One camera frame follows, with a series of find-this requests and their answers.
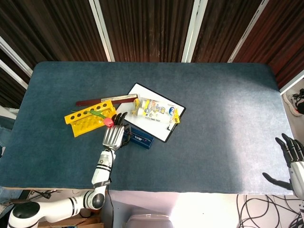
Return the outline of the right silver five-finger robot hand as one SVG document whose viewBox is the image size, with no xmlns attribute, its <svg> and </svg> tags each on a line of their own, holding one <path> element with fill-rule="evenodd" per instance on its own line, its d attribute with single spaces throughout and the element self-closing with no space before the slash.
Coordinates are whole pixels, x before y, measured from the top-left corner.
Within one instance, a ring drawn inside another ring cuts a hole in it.
<svg viewBox="0 0 304 228">
<path fill-rule="evenodd" d="M 276 180 L 265 172 L 262 175 L 270 183 L 286 190 L 292 190 L 298 199 L 304 200 L 304 145 L 284 133 L 282 133 L 282 138 L 284 141 L 277 137 L 275 140 L 283 152 L 290 175 L 289 182 Z"/>
</svg>

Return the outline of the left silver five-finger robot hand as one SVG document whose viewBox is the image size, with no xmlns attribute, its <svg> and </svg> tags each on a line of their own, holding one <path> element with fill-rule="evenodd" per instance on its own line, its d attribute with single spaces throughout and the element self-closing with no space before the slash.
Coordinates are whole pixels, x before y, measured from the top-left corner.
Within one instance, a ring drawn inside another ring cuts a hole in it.
<svg viewBox="0 0 304 228">
<path fill-rule="evenodd" d="M 132 131 L 131 126 L 124 123 L 127 114 L 127 112 L 119 113 L 111 118 L 113 123 L 110 127 L 107 127 L 105 131 L 103 146 L 113 151 L 117 151 L 129 143 Z"/>
</svg>

